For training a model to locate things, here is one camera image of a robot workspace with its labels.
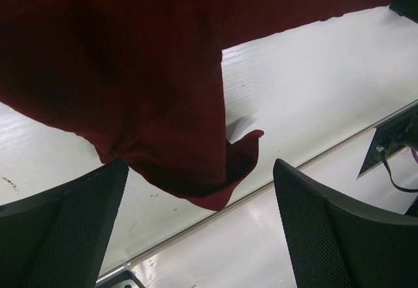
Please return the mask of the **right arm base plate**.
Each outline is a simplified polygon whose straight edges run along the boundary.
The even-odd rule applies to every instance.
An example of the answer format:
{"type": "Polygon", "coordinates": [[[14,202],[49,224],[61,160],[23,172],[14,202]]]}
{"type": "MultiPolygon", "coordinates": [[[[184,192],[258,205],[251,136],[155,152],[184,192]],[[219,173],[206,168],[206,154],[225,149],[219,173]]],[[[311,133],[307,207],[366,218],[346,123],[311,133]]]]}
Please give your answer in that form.
{"type": "Polygon", "coordinates": [[[416,193],[417,189],[402,187],[393,180],[389,158],[408,148],[417,161],[417,103],[401,109],[374,126],[375,133],[359,171],[359,176],[382,164],[393,187],[401,192],[416,193]]]}

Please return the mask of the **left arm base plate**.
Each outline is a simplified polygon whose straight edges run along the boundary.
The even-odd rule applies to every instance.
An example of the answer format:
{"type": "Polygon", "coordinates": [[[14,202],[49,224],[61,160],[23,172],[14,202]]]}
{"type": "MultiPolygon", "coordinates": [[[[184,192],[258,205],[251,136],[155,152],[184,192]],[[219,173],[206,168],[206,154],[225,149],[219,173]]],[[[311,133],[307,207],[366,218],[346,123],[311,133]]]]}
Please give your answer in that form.
{"type": "Polygon", "coordinates": [[[98,288],[145,288],[145,285],[125,266],[122,266],[99,279],[95,284],[98,288]]]}

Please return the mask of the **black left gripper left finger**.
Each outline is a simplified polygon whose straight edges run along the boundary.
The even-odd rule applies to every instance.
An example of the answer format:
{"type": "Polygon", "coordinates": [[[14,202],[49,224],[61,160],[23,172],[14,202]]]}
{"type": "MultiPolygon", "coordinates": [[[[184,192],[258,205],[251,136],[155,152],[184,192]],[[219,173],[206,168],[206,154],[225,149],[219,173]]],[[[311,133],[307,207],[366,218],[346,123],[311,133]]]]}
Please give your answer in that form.
{"type": "Polygon", "coordinates": [[[125,190],[123,159],[1,206],[2,287],[94,287],[125,190]]]}

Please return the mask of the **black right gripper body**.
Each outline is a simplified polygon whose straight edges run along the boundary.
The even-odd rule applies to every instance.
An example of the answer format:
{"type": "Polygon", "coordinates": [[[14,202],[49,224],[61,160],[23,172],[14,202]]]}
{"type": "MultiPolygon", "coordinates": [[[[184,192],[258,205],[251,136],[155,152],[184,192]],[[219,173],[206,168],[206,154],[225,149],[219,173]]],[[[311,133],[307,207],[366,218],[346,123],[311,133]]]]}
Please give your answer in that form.
{"type": "Polygon", "coordinates": [[[418,23],[418,0],[394,0],[389,8],[415,23],[418,23]]]}

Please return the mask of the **dark red t shirt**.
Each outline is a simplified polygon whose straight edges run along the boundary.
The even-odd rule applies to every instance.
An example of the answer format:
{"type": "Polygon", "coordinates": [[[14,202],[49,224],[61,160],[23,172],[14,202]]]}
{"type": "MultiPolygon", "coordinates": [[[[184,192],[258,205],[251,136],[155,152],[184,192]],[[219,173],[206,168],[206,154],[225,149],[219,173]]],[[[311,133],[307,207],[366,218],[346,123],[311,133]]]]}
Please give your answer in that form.
{"type": "Polygon", "coordinates": [[[393,0],[1,0],[1,102],[222,210],[255,168],[226,135],[222,51],[393,0]]]}

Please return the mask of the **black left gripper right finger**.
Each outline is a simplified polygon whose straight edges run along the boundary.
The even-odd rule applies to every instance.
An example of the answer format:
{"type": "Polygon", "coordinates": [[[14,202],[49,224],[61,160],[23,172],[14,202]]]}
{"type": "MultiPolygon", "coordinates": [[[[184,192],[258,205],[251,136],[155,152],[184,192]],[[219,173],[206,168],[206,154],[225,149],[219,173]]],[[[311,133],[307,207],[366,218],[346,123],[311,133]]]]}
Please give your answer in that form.
{"type": "Polygon", "coordinates": [[[356,200],[281,159],[273,175],[297,287],[417,286],[417,217],[356,200]]]}

